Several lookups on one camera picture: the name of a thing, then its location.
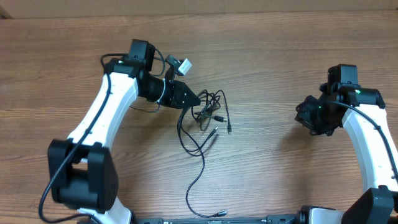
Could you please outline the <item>black usb cable thin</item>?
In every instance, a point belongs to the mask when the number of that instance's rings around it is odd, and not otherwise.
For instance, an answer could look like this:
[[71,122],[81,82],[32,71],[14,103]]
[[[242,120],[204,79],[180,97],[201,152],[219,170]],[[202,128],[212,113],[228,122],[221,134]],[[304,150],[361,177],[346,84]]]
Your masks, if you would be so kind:
[[[198,217],[200,217],[200,218],[218,218],[218,217],[225,217],[225,216],[228,214],[228,211],[226,211],[226,210],[220,211],[220,212],[217,212],[217,213],[214,213],[214,214],[212,214],[212,215],[204,215],[204,214],[201,214],[201,213],[196,212],[196,211],[192,208],[192,206],[190,205],[190,202],[189,202],[189,193],[190,193],[190,190],[191,190],[192,187],[200,180],[200,177],[203,175],[204,170],[205,170],[206,162],[205,162],[205,155],[204,155],[204,152],[203,152],[203,148],[204,148],[205,144],[216,134],[216,132],[217,132],[217,130],[218,130],[218,127],[215,127],[215,128],[211,131],[211,133],[206,137],[206,139],[204,140],[204,142],[203,142],[201,145],[199,145],[199,143],[197,143],[196,140],[195,140],[189,133],[187,133],[186,130],[184,130],[184,128],[183,128],[183,119],[184,119],[184,117],[185,117],[187,111],[188,111],[188,108],[184,108],[184,109],[182,110],[182,112],[181,112],[179,118],[178,118],[178,121],[177,121],[177,134],[178,134],[178,139],[179,139],[179,141],[180,141],[180,144],[181,144],[182,148],[184,149],[184,151],[185,151],[188,155],[190,155],[190,156],[192,156],[192,157],[199,157],[199,158],[201,159],[202,167],[201,167],[201,170],[200,170],[199,174],[197,175],[197,177],[196,177],[196,178],[190,183],[190,185],[187,187],[187,191],[186,191],[186,193],[185,193],[185,202],[186,202],[186,204],[187,204],[188,209],[189,209],[194,215],[196,215],[196,216],[198,216]],[[191,141],[194,143],[194,145],[196,146],[195,149],[187,149],[187,148],[185,147],[185,145],[184,145],[184,143],[183,143],[183,140],[182,140],[182,133],[184,133],[186,136],[188,136],[188,137],[190,138],[190,140],[191,140]]]

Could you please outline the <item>black usb cable long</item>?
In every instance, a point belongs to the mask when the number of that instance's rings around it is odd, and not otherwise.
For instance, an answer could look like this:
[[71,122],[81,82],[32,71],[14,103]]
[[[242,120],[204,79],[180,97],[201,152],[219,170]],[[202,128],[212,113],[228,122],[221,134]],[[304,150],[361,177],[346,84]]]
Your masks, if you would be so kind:
[[[213,119],[217,122],[227,122],[227,132],[228,134],[232,133],[232,124],[229,115],[229,107],[226,99],[225,92],[223,90],[218,90],[216,92],[209,92],[208,90],[202,90],[197,95],[201,102],[205,105],[199,111],[194,111],[191,108],[191,114],[195,121],[200,124],[200,130],[206,131],[210,124],[210,120]],[[221,108],[221,99],[223,98],[224,107],[226,110],[226,118],[218,115],[214,115],[213,113]]]

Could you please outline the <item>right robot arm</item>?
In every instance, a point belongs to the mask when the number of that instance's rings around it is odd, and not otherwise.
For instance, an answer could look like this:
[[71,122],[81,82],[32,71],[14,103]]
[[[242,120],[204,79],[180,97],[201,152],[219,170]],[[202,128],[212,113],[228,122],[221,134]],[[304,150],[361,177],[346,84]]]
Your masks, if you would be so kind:
[[310,134],[331,136],[343,128],[358,160],[363,194],[347,211],[304,206],[295,223],[397,223],[397,149],[387,124],[379,90],[363,88],[355,65],[328,69],[321,96],[297,105],[295,120]]

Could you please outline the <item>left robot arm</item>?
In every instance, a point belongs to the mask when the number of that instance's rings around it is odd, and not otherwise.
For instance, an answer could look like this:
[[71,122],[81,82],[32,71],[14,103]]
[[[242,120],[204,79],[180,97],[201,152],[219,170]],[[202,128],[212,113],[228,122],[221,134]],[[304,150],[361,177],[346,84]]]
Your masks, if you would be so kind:
[[54,139],[48,148],[50,181],[39,202],[78,210],[78,217],[95,223],[135,223],[133,212],[118,199],[119,177],[111,157],[115,135],[127,110],[138,97],[158,105],[186,109],[200,104],[199,97],[175,76],[184,76],[192,67],[189,59],[162,57],[165,77],[151,75],[158,52],[146,40],[132,41],[126,54],[107,54],[101,88],[81,123],[65,140]]

